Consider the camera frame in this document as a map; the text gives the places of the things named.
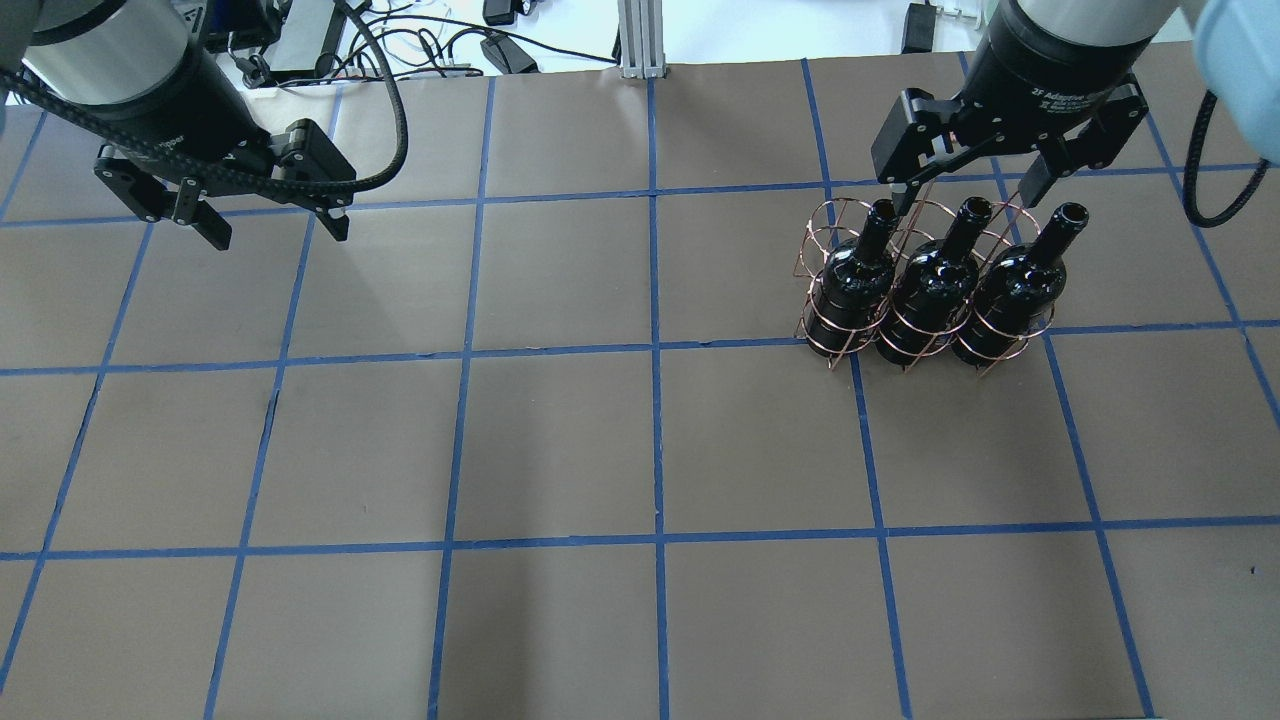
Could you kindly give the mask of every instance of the electrical cord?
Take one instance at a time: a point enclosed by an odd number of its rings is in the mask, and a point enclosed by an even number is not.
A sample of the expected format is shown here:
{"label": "electrical cord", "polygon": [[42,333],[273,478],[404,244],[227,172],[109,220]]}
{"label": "electrical cord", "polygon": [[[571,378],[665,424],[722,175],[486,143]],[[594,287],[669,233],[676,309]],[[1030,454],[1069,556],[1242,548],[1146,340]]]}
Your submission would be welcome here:
{"label": "electrical cord", "polygon": [[86,113],[46,90],[41,90],[33,83],[24,81],[17,73],[0,70],[0,85],[31,100],[45,110],[87,129],[111,145],[140,155],[147,155],[160,163],[173,165],[183,173],[202,177],[206,181],[219,181],[247,192],[261,193],[266,197],[300,193],[346,195],[365,192],[389,183],[399,173],[401,168],[404,167],[404,158],[408,155],[408,120],[404,117],[404,102],[401,100],[399,90],[396,87],[396,76],[392,73],[390,65],[387,61],[387,54],[378,45],[374,32],[361,19],[360,14],[347,4],[347,0],[334,0],[334,3],[338,10],[356,26],[356,31],[370,42],[370,50],[374,54],[374,59],[378,60],[378,68],[383,76],[381,81],[387,86],[387,96],[390,100],[392,114],[396,120],[396,154],[385,168],[366,178],[351,181],[296,181],[244,173],[215,163],[206,163],[172,147],[142,140],[128,131],[119,129]]}
{"label": "electrical cord", "polygon": [[1217,96],[1212,91],[1204,91],[1204,100],[1201,101],[1199,111],[1196,114],[1196,124],[1192,126],[1192,141],[1187,147],[1187,165],[1183,168],[1183,210],[1187,219],[1202,228],[1216,228],[1230,220],[1244,208],[1245,202],[1262,184],[1262,177],[1267,174],[1271,163],[1265,158],[1258,158],[1258,167],[1253,170],[1249,182],[1244,183],[1244,190],[1235,196],[1235,200],[1217,215],[1206,218],[1201,214],[1197,200],[1197,182],[1199,181],[1201,156],[1204,152],[1204,138],[1208,136],[1208,122],[1213,118],[1213,108],[1217,106]]}
{"label": "electrical cord", "polygon": [[[617,65],[618,64],[613,58],[604,58],[602,55],[591,55],[590,53],[579,53],[577,50],[567,50],[564,47],[556,47],[554,45],[548,45],[545,42],[540,42],[538,40],[534,40],[532,37],[527,37],[527,36],[524,36],[524,35],[518,35],[518,33],[515,33],[515,32],[506,31],[506,29],[499,29],[499,28],[489,27],[489,26],[481,26],[481,24],[476,24],[476,23],[468,23],[466,20],[456,20],[453,18],[442,18],[442,17],[438,17],[438,15],[397,14],[397,15],[388,15],[388,17],[375,18],[372,20],[369,20],[369,24],[374,26],[374,24],[384,23],[384,22],[389,22],[389,20],[430,20],[430,22],[434,22],[434,23],[445,23],[445,24],[451,24],[451,26],[460,26],[460,27],[470,28],[472,31],[479,31],[480,33],[504,35],[507,37],[511,37],[512,40],[524,40],[525,42],[527,42],[530,45],[535,45],[538,47],[541,47],[543,50],[550,50],[552,53],[558,53],[561,55],[572,55],[573,58],[582,58],[584,60],[595,60],[596,63],[608,63],[611,65]],[[467,32],[466,31],[458,32],[458,33],[454,35],[453,38],[456,40],[457,37],[461,37],[462,35],[467,35]],[[452,45],[452,40],[447,41],[444,45],[445,45],[445,47],[448,47],[449,45]]]}

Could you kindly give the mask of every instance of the wine bottle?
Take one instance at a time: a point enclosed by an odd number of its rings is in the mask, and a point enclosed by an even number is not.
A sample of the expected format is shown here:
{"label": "wine bottle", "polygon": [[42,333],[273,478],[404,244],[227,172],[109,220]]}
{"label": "wine bottle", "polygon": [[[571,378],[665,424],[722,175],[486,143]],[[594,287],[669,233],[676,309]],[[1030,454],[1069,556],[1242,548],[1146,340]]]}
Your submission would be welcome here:
{"label": "wine bottle", "polygon": [[978,263],[972,251],[991,214],[991,202],[970,197],[960,205],[942,241],[925,242],[911,254],[876,342],[876,350],[886,360],[905,368],[929,348],[937,333],[947,329],[978,283]]}
{"label": "wine bottle", "polygon": [[876,320],[876,313],[893,286],[895,263],[888,241],[895,227],[893,202],[877,200],[867,211],[858,240],[841,243],[827,258],[805,318],[805,334],[814,352],[833,357],[845,347],[865,343],[876,332],[860,328]]}
{"label": "wine bottle", "polygon": [[1036,242],[996,256],[973,293],[973,315],[951,346],[957,357],[986,368],[1030,331],[1062,295],[1066,287],[1062,252],[1088,223],[1084,205],[1064,202],[1053,210]]}

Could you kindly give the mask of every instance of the robotic arm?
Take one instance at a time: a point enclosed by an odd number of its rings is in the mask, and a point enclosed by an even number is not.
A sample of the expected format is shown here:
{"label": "robotic arm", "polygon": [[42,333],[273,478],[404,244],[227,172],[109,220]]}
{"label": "robotic arm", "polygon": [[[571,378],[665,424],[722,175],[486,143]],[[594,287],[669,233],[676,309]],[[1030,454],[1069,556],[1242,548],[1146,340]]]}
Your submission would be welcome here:
{"label": "robotic arm", "polygon": [[[895,101],[872,145],[877,179],[891,186],[902,213],[938,174],[978,158],[1038,151],[1019,183],[1023,204],[1034,206],[1057,178],[1110,165],[1147,114],[1129,68],[1176,5],[1002,0],[955,97],[937,100],[913,87]],[[1280,53],[1274,37],[1280,3],[1184,5],[1210,87],[1222,94],[1245,138],[1263,156],[1280,158]],[[1262,160],[1257,181],[1265,169]]]}
{"label": "robotic arm", "polygon": [[[397,123],[392,164],[364,179],[310,119],[260,128],[169,0],[4,0],[0,83],[106,140],[95,173],[143,222],[172,219],[225,250],[230,225],[205,199],[253,192],[315,213],[343,241],[355,192],[389,182],[408,141],[381,47],[335,1],[370,40]],[[20,78],[19,60],[54,92]]]}

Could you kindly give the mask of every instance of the blue tape line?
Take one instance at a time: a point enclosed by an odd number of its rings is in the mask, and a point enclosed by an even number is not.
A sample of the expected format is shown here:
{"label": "blue tape line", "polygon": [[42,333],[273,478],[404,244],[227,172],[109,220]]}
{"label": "blue tape line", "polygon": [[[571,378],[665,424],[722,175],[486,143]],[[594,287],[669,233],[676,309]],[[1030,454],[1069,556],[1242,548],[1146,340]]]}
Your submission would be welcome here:
{"label": "blue tape line", "polygon": [[817,528],[812,530],[718,530],[700,533],[668,533],[668,543],[704,542],[776,542],[813,539],[861,539],[876,538],[881,530],[876,528]]}
{"label": "blue tape line", "polygon": [[4,368],[0,369],[0,378],[22,378],[28,375],[91,375],[100,368],[92,365],[77,365],[70,368]]}
{"label": "blue tape line", "polygon": [[891,538],[927,538],[959,536],[1023,536],[1036,533],[1079,533],[1093,529],[1093,523],[1001,523],[995,525],[915,525],[886,528]]}
{"label": "blue tape line", "polygon": [[906,675],[906,657],[902,652],[902,633],[897,616],[897,596],[893,591],[893,569],[888,556],[888,533],[879,497],[879,478],[876,474],[876,454],[872,447],[870,419],[867,414],[867,393],[863,386],[861,364],[858,355],[850,355],[850,373],[854,377],[854,398],[858,404],[858,429],[863,443],[863,464],[867,469],[867,492],[870,497],[872,521],[876,525],[876,550],[879,555],[881,584],[884,588],[884,612],[888,619],[888,639],[893,651],[893,673],[897,676],[897,697],[902,717],[911,720],[911,694]]}
{"label": "blue tape line", "polygon": [[538,357],[544,355],[599,355],[609,352],[648,352],[649,343],[579,345],[564,347],[517,347],[512,350],[476,350],[472,357]]}
{"label": "blue tape line", "polygon": [[[1280,319],[1243,320],[1245,328],[1280,328]],[[1126,333],[1152,333],[1152,332],[1185,332],[1185,331],[1222,331],[1235,329],[1236,323],[1230,320],[1212,320],[1204,323],[1148,323],[1133,325],[1053,325],[1046,332],[1053,336],[1076,334],[1126,334]],[[663,350],[705,350],[713,347],[774,347],[787,345],[804,345],[804,341],[794,337],[762,337],[762,338],[723,338],[723,340],[676,340],[664,341]],[[471,357],[536,357],[543,355],[603,355],[611,352],[649,352],[652,343],[612,343],[612,345],[568,345],[554,347],[512,347],[497,350],[472,350]],[[383,355],[314,355],[289,357],[284,361],[287,366],[300,365],[348,365],[361,363],[420,363],[430,360],[458,360],[461,351],[440,352],[392,352]],[[109,365],[106,374],[131,373],[215,373],[234,370],[260,370],[275,368],[276,360],[238,360],[230,363],[173,363],[164,365]],[[70,365],[52,368],[0,368],[3,377],[28,377],[28,375],[88,375],[100,370],[96,365]]]}
{"label": "blue tape line", "polygon": [[794,337],[760,337],[742,340],[680,340],[662,343],[663,350],[707,350],[710,347],[778,347],[787,345],[804,345],[803,340]]}
{"label": "blue tape line", "polygon": [[[827,200],[833,196],[829,164],[827,159],[827,142],[822,135],[822,114],[818,110],[818,96],[813,88],[813,74],[809,70],[809,60],[800,60],[800,72],[804,76],[805,95],[809,97],[809,114],[813,117],[814,142],[818,147],[818,156],[822,165],[823,191]],[[836,224],[836,209],[827,208],[827,218],[831,224]],[[863,461],[867,466],[867,489],[870,495],[872,518],[876,523],[876,550],[879,556],[881,584],[884,591],[884,615],[888,623],[890,646],[893,651],[893,674],[897,678],[897,700],[902,710],[902,717],[911,720],[911,693],[906,679],[906,660],[902,655],[902,634],[897,620],[897,600],[893,592],[893,570],[888,557],[888,538],[884,534],[884,515],[881,510],[879,486],[876,479],[876,459],[872,450],[870,424],[867,418],[867,398],[863,395],[863,374],[858,363],[858,356],[849,357],[850,373],[854,378],[854,395],[858,402],[858,429],[863,442]]]}
{"label": "blue tape line", "polygon": [[289,310],[284,316],[284,331],[280,333],[280,352],[275,361],[275,379],[271,383],[271,398],[266,404],[262,419],[262,434],[257,443],[257,457],[253,461],[253,478],[250,483],[248,498],[244,502],[244,520],[241,524],[239,544],[236,566],[232,569],[232,583],[227,591],[227,607],[223,611],[223,625],[218,634],[218,648],[214,652],[214,670],[209,678],[209,692],[205,694],[205,720],[212,720],[218,705],[218,691],[227,662],[227,646],[230,642],[232,624],[236,621],[236,605],[239,601],[241,579],[244,575],[244,557],[248,541],[253,532],[253,518],[257,512],[257,498],[262,488],[262,470],[266,468],[268,448],[271,445],[271,429],[275,427],[275,411],[284,387],[285,360],[289,357],[289,342],[293,338],[293,322],[298,314],[298,300],[302,297],[302,283],[306,277],[307,259],[311,255],[311,240],[315,236],[316,218],[307,218],[307,228],[302,236],[302,250],[298,252],[298,266],[293,275],[293,291],[289,295]]}
{"label": "blue tape line", "polygon": [[49,113],[41,111],[36,119],[36,127],[31,131],[31,137],[27,138],[27,147],[22,151],[22,160],[18,160],[18,169],[13,173],[13,179],[9,181],[9,190],[4,193],[4,202],[0,202],[0,220],[9,215],[9,205],[13,204],[13,196],[18,193],[18,186],[22,184],[22,176],[27,172],[31,155],[36,151],[36,141],[40,140],[40,131],[45,129],[45,119],[47,118]]}
{"label": "blue tape line", "polygon": [[1116,575],[1115,561],[1111,559],[1111,546],[1107,542],[1106,524],[1102,521],[1098,498],[1093,492],[1093,480],[1089,477],[1088,462],[1084,460],[1084,447],[1080,445],[1080,433],[1075,427],[1075,415],[1071,413],[1071,401],[1066,395],[1066,383],[1062,380],[1062,370],[1057,364],[1057,354],[1053,351],[1052,337],[1044,338],[1044,354],[1048,356],[1048,366],[1053,375],[1053,387],[1057,391],[1059,405],[1062,406],[1062,420],[1066,423],[1066,434],[1071,441],[1075,468],[1080,474],[1080,487],[1084,491],[1084,501],[1089,507],[1094,537],[1098,541],[1098,552],[1102,556],[1102,569],[1107,575],[1107,587],[1111,589],[1111,601],[1115,605],[1120,634],[1124,638],[1125,652],[1129,656],[1129,667],[1133,671],[1138,700],[1142,702],[1143,714],[1147,717],[1155,717],[1156,711],[1151,702],[1147,675],[1142,669],[1142,659],[1138,656],[1138,643],[1134,641],[1133,628],[1129,625],[1129,611],[1125,607],[1124,592],[1120,588],[1120,578]]}
{"label": "blue tape line", "polygon": [[339,544],[274,544],[246,547],[247,557],[293,557],[302,555],[369,555],[389,552],[435,552],[444,550],[443,541],[417,542],[355,542]]}
{"label": "blue tape line", "polygon": [[253,218],[259,215],[302,215],[311,214],[310,210],[298,208],[297,205],[282,205],[279,208],[243,208],[241,210],[219,210],[219,214],[227,218]]}
{"label": "blue tape line", "polygon": [[1228,515],[1221,518],[1155,518],[1147,520],[1103,520],[1108,530],[1161,530],[1171,528],[1248,528],[1280,525],[1280,515]]}
{"label": "blue tape line", "polygon": [[667,511],[662,450],[662,324],[658,292],[658,97],[654,79],[645,83],[649,140],[649,342],[653,388],[653,533],[654,593],[657,610],[658,717],[671,719],[671,662],[667,641]]}
{"label": "blue tape line", "polygon": [[1210,323],[1147,323],[1140,325],[1051,325],[1046,332],[1055,336],[1065,334],[1123,334],[1123,333],[1165,333],[1183,331],[1230,331],[1235,323],[1216,320]]}
{"label": "blue tape line", "polygon": [[328,355],[289,357],[289,366],[302,365],[352,365],[360,363],[419,363],[422,360],[458,360],[461,352],[388,352],[383,355]]}
{"label": "blue tape line", "polygon": [[453,460],[449,468],[449,501],[444,515],[444,546],[440,553],[439,594],[435,600],[435,639],[431,647],[431,676],[428,685],[426,716],[439,716],[440,675],[444,669],[445,623],[449,610],[449,579],[453,574],[453,546],[458,523],[458,488],[462,478],[462,447],[467,424],[467,391],[471,382],[471,347],[475,342],[476,297],[480,291],[480,249],[484,237],[485,190],[489,184],[489,143],[493,137],[493,108],[498,85],[489,78],[484,110],[484,136],[480,145],[480,181],[476,183],[475,233],[471,238],[471,282],[467,290],[467,323],[462,341],[462,372],[458,378],[458,410],[453,423]]}
{"label": "blue tape line", "polygon": [[[1169,182],[1174,186],[1174,192],[1178,193],[1179,204],[1183,199],[1183,183],[1178,179],[1178,169],[1174,167],[1174,161],[1169,156],[1169,150],[1165,147],[1165,140],[1160,135],[1160,128],[1156,126],[1156,117],[1153,113],[1147,113],[1147,126],[1151,128],[1151,135],[1156,138],[1156,149],[1160,150],[1160,159],[1165,163],[1165,170],[1169,174]],[[1240,310],[1236,307],[1235,301],[1231,299],[1231,291],[1226,287],[1226,281],[1222,278],[1222,272],[1217,266],[1217,261],[1213,260],[1213,252],[1208,246],[1208,241],[1204,240],[1204,232],[1188,220],[1187,223],[1192,228],[1192,234],[1196,236],[1196,245],[1201,249],[1201,255],[1204,256],[1204,264],[1208,265],[1210,273],[1213,275],[1213,282],[1217,284],[1217,292],[1222,296],[1222,302],[1226,305],[1226,311],[1231,316],[1231,322],[1240,331],[1240,336],[1244,338],[1244,352],[1249,357],[1249,364],[1253,366],[1253,374],[1258,380],[1258,388],[1262,391],[1262,397],[1266,400],[1267,407],[1271,410],[1271,419],[1275,421],[1276,427],[1280,428],[1280,402],[1276,402],[1276,393],[1271,388],[1271,380],[1267,379],[1266,370],[1262,368],[1262,361],[1258,359],[1258,354],[1253,347],[1253,340],[1249,338],[1249,333],[1245,332],[1245,323],[1240,318]]]}
{"label": "blue tape line", "polygon": [[[1140,518],[1129,520],[1103,520],[1107,530],[1161,530],[1194,528],[1252,528],[1280,525],[1280,515],[1225,515],[1219,518]],[[1020,536],[1041,533],[1088,533],[1094,530],[1089,521],[1064,523],[1004,523],[989,525],[904,525],[877,528],[805,528],[783,530],[701,530],[663,533],[666,544],[783,542],[814,539],[869,539],[890,538],[964,537],[964,536]],[[618,536],[563,536],[532,538],[456,539],[454,551],[515,550],[532,547],[594,547],[641,546],[658,542],[655,533]],[[51,550],[45,553],[50,562],[63,560],[120,560],[152,557],[246,557],[310,556],[310,555],[366,555],[396,552],[435,552],[444,550],[444,541],[406,541],[333,544],[274,544],[239,547],[145,547],[109,550]],[[40,551],[0,552],[0,562],[27,562],[36,560]]]}
{"label": "blue tape line", "polygon": [[136,223],[133,215],[111,215],[106,218],[63,218],[51,220],[5,220],[0,223],[3,228],[61,228],[70,225],[106,225],[113,223]]}
{"label": "blue tape line", "polygon": [[141,560],[155,557],[236,557],[234,547],[131,547],[109,550],[51,550],[46,557],[56,560]]}
{"label": "blue tape line", "polygon": [[54,533],[58,532],[58,521],[61,519],[63,507],[67,505],[67,493],[70,491],[72,479],[76,477],[76,468],[79,464],[81,451],[84,448],[84,437],[88,433],[90,423],[93,420],[93,410],[97,407],[97,398],[102,392],[102,382],[106,379],[106,368],[111,363],[111,354],[115,351],[115,341],[120,337],[120,328],[124,327],[124,315],[129,310],[129,301],[133,299],[133,290],[137,287],[138,274],[142,272],[142,260],[146,258],[147,247],[151,245],[151,232],[154,229],[154,225],[147,225],[142,232],[142,240],[138,242],[137,255],[133,258],[133,268],[129,270],[129,279],[124,283],[124,292],[120,296],[120,306],[115,313],[115,322],[111,323],[111,334],[106,341],[106,347],[102,350],[102,361],[99,365],[97,377],[93,380],[93,391],[88,396],[88,404],[84,406],[84,416],[81,420],[79,430],[76,433],[76,441],[72,443],[70,457],[67,460],[67,470],[63,473],[61,483],[58,486],[58,496],[54,501],[54,510],[49,516],[49,524],[45,527],[45,538],[41,542],[40,553],[36,557],[36,565],[31,570],[31,579],[27,582],[27,592],[22,597],[22,607],[18,610],[18,618],[14,621],[13,633],[9,635],[9,644],[5,647],[4,661],[0,664],[0,693],[4,693],[5,683],[9,680],[9,669],[13,666],[13,657],[18,652],[18,642],[22,639],[22,630],[27,625],[27,614],[31,612],[31,603],[36,597],[36,587],[40,584],[40,575],[45,570],[47,555],[54,544]]}
{"label": "blue tape line", "polygon": [[453,550],[516,550],[530,547],[595,547],[617,544],[653,544],[655,534],[626,536],[566,536],[543,538],[499,538],[453,541]]}

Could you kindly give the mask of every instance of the wire rack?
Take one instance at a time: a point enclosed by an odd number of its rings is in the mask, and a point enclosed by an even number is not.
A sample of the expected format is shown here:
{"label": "wire rack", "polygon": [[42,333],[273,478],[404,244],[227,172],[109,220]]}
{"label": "wire rack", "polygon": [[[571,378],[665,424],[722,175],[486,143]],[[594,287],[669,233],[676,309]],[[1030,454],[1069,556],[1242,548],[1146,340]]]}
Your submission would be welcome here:
{"label": "wire rack", "polygon": [[[1042,334],[1052,324],[1053,309],[1051,307],[1048,316],[1029,332],[1023,334],[1009,334],[993,327],[986,316],[975,313],[972,297],[965,299],[955,313],[947,318],[945,327],[940,331],[916,328],[902,316],[902,313],[892,301],[896,293],[895,291],[901,282],[900,270],[902,268],[902,260],[909,258],[911,251],[922,242],[937,238],[936,234],[925,228],[933,228],[938,233],[945,232],[951,220],[956,217],[956,211],[951,208],[936,200],[929,200],[929,192],[932,188],[932,182],[924,187],[920,197],[913,204],[906,222],[893,231],[893,236],[890,240],[890,252],[893,256],[896,277],[893,287],[879,306],[870,314],[870,322],[859,328],[842,327],[832,322],[829,318],[823,316],[818,311],[818,297],[822,292],[822,270],[826,266],[827,259],[831,256],[831,251],[849,240],[858,238],[860,234],[856,229],[845,223],[856,222],[864,218],[865,211],[870,209],[870,202],[854,197],[836,197],[818,205],[818,208],[815,208],[809,215],[809,222],[805,223],[804,236],[800,240],[800,251],[796,254],[795,266],[791,270],[792,275],[809,279],[809,290],[805,292],[804,306],[800,310],[800,319],[796,323],[794,334],[796,338],[804,340],[812,346],[815,346],[815,348],[824,351],[824,354],[828,355],[827,368],[829,370],[835,370],[840,365],[840,361],[846,356],[852,355],[874,342],[884,341],[884,343],[893,350],[910,357],[910,363],[902,368],[902,372],[906,373],[924,357],[937,355],[946,350],[952,342],[959,342],[969,352],[988,363],[984,368],[978,369],[982,375],[986,375],[1000,363],[1021,355],[1023,351],[1027,350],[1030,341]],[[973,255],[978,261],[979,272],[986,272],[991,261],[1002,250],[1015,245],[1011,236],[1014,234],[1014,228],[1018,223],[1025,223],[1028,225],[1027,229],[1033,231],[1034,234],[1039,234],[1039,223],[1027,209],[1019,205],[1016,200],[1018,195],[1014,193],[1014,196],[1006,201],[992,202],[995,208],[993,217],[996,214],[1001,214],[1007,217],[1007,220],[1005,222],[1004,229],[1000,232],[995,232],[989,228],[982,232],[979,243],[973,249]],[[879,332],[884,320],[891,315],[895,322],[901,323],[908,329],[929,337],[928,342],[924,343],[920,351],[906,352]],[[975,352],[957,334],[960,328],[969,322],[970,316],[986,325],[988,331],[1011,340],[1012,345],[1009,350],[998,357],[991,357]],[[828,331],[828,333],[824,334],[845,336],[847,333],[847,340],[841,347],[832,347],[826,337],[813,337],[809,332],[810,322],[820,323],[822,328]]]}

